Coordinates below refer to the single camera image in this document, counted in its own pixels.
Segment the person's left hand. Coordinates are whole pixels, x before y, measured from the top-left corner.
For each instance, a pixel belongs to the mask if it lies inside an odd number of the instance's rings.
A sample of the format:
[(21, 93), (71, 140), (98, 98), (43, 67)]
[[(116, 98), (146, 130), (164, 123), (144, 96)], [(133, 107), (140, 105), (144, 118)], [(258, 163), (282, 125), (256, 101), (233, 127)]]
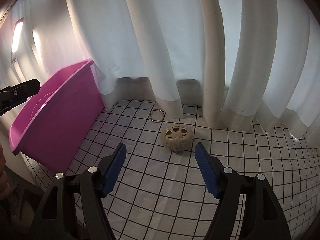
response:
[(8, 183), (8, 176), (4, 171), (5, 156), (3, 155), (3, 147), (0, 146), (0, 200), (7, 198), (11, 194), (11, 187)]

